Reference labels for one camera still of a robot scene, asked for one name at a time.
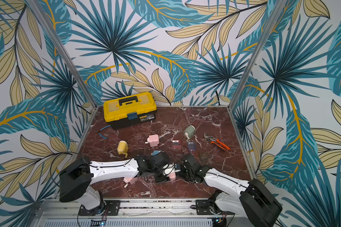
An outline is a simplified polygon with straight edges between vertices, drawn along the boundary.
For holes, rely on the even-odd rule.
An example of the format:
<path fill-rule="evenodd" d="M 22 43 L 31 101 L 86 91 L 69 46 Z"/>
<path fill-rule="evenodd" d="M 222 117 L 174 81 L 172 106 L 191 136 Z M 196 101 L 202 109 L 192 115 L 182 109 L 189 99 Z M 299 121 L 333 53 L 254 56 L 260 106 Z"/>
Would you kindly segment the blue pencil sharpener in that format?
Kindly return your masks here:
<path fill-rule="evenodd" d="M 158 155 L 159 153 L 162 153 L 163 151 L 160 151 L 160 150 L 155 150 L 152 152 L 152 156 L 156 156 Z"/>

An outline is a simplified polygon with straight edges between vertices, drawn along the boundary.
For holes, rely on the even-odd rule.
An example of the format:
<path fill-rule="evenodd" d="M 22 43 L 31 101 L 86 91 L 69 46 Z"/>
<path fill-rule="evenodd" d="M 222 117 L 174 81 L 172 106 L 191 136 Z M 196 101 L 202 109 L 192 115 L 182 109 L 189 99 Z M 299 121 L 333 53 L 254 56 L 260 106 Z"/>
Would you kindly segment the blue transparent tray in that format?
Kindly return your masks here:
<path fill-rule="evenodd" d="M 187 148 L 190 152 L 194 152 L 196 150 L 196 143 L 194 141 L 187 142 Z"/>

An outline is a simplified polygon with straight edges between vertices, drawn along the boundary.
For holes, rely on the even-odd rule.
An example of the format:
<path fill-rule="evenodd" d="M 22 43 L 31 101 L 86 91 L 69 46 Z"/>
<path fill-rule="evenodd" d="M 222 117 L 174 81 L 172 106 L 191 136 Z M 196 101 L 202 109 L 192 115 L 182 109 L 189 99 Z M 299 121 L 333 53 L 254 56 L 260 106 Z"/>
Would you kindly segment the yellow pencil sharpener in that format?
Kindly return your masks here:
<path fill-rule="evenodd" d="M 126 141 L 120 141 L 117 147 L 117 152 L 119 155 L 124 155 L 125 158 L 128 157 L 128 144 Z"/>

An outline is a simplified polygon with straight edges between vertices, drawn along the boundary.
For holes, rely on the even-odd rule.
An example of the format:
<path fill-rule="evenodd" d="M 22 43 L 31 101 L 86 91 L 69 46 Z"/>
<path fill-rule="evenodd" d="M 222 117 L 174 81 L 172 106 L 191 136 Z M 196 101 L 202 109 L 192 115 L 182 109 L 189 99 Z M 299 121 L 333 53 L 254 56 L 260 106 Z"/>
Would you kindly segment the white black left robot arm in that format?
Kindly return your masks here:
<path fill-rule="evenodd" d="M 102 194 L 92 188 L 93 184 L 117 178 L 131 181 L 149 176 L 153 176 L 157 183 L 174 181 L 176 165 L 169 161 L 169 156 L 163 151 L 112 162 L 90 161 L 83 157 L 60 172 L 59 201 L 75 201 L 89 211 L 100 211 L 106 203 Z"/>

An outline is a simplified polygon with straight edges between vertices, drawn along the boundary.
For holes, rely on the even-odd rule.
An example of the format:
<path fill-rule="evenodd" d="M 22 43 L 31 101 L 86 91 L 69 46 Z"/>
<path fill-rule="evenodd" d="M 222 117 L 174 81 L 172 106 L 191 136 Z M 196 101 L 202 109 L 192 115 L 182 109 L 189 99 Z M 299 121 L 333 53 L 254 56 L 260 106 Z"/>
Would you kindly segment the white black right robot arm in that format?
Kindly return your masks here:
<path fill-rule="evenodd" d="M 209 198 L 217 211 L 247 217 L 255 227 L 282 226 L 278 219 L 282 205 L 258 179 L 237 179 L 209 165 L 201 165 L 187 153 L 175 167 L 176 176 L 189 183 L 204 183 L 216 188 Z"/>

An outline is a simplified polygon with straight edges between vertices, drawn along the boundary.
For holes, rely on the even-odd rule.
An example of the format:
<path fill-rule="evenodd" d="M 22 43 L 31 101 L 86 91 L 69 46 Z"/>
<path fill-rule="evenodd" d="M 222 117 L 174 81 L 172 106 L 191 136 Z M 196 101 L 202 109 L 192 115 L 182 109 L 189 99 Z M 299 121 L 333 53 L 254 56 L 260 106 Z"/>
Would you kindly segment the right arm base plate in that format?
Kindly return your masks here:
<path fill-rule="evenodd" d="M 196 200 L 195 206 L 197 215 L 217 215 L 214 203 L 209 199 Z"/>

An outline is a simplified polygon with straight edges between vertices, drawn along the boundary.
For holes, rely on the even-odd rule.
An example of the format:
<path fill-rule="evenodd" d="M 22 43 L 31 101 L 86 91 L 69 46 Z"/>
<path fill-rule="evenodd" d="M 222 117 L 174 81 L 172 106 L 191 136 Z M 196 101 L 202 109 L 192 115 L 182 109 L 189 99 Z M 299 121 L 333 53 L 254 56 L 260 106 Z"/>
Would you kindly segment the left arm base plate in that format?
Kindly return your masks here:
<path fill-rule="evenodd" d="M 120 200 L 105 200 L 100 206 L 87 210 L 84 205 L 80 206 L 79 216 L 117 216 L 120 208 Z"/>

